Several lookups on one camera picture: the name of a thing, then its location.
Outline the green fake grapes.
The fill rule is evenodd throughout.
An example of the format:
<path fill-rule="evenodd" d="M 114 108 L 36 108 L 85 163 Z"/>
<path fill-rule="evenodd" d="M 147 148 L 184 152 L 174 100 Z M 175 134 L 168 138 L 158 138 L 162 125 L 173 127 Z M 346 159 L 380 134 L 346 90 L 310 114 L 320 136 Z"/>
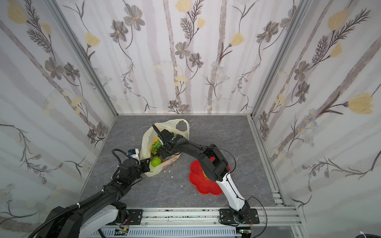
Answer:
<path fill-rule="evenodd" d="M 160 139 L 156 139 L 151 146 L 151 155 L 157 156 L 160 153 L 160 149 L 162 148 L 162 142 Z"/>

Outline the green bumpy fake fruit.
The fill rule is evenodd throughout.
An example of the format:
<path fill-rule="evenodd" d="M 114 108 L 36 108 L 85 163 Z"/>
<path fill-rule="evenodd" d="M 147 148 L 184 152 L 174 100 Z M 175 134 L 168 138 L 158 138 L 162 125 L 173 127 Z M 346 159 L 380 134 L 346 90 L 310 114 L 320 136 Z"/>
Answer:
<path fill-rule="evenodd" d="M 158 165 L 160 165 L 162 163 L 162 160 L 159 156 L 155 156 L 153 159 L 151 159 L 151 166 L 153 167 L 157 167 Z"/>

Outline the red flower-shaped plate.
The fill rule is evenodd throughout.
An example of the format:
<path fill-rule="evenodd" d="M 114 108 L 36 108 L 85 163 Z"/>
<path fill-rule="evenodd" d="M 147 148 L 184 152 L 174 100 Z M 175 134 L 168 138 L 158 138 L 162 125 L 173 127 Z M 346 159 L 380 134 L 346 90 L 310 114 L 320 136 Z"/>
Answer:
<path fill-rule="evenodd" d="M 219 196 L 223 193 L 219 185 L 214 181 L 207 181 L 204 179 L 203 169 L 198 160 L 193 161 L 190 165 L 189 181 L 196 187 L 196 190 L 203 195 Z"/>

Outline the yellow fake lemon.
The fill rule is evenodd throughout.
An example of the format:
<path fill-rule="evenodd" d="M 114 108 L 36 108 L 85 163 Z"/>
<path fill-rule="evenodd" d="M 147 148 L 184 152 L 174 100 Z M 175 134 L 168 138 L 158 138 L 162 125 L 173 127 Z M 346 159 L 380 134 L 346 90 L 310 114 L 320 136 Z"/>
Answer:
<path fill-rule="evenodd" d="M 203 173 L 203 176 L 204 176 L 204 179 L 205 179 L 205 180 L 207 180 L 207 181 L 211 181 L 211 180 L 207 177 L 207 175 L 204 173 L 204 171 L 202 171 L 202 173 Z"/>

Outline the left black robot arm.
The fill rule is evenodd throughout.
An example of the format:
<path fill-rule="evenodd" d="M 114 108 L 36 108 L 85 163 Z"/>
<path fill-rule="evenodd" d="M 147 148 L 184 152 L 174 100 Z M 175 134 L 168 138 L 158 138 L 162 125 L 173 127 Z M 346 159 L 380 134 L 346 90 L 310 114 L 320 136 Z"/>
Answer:
<path fill-rule="evenodd" d="M 30 238 L 78 238 L 80 228 L 90 218 L 107 206 L 123 205 L 119 202 L 137 183 L 143 173 L 149 172 L 150 159 L 137 164 L 125 160 L 119 165 L 119 176 L 103 186 L 102 190 L 84 201 L 66 208 L 60 206 L 53 209 L 45 222 L 36 228 Z"/>

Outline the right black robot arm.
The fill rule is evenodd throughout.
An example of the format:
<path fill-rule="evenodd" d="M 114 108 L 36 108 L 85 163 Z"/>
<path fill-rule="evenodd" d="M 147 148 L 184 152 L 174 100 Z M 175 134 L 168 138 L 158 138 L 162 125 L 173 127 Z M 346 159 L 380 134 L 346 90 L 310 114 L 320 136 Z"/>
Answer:
<path fill-rule="evenodd" d="M 168 130 L 160 131 L 156 126 L 153 128 L 163 144 L 164 152 L 169 155 L 185 153 L 196 158 L 206 177 L 218 184 L 228 200 L 230 209 L 226 215 L 220 215 L 222 225 L 238 226 L 250 222 L 259 223 L 259 220 L 255 218 L 256 210 L 252 209 L 248 200 L 239 193 L 232 180 L 228 161 L 216 145 L 198 145 L 179 134 L 172 134 Z"/>

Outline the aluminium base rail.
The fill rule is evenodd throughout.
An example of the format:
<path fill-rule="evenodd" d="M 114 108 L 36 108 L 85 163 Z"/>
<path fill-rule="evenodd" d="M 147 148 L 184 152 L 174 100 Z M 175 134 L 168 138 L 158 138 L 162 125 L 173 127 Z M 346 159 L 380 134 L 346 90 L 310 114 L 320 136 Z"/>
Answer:
<path fill-rule="evenodd" d="M 294 207 L 253 207 L 258 224 L 222 225 L 220 215 L 228 208 L 129 208 L 124 222 L 102 228 L 173 228 L 173 227 L 233 227 L 241 238 L 305 238 L 307 233 Z"/>

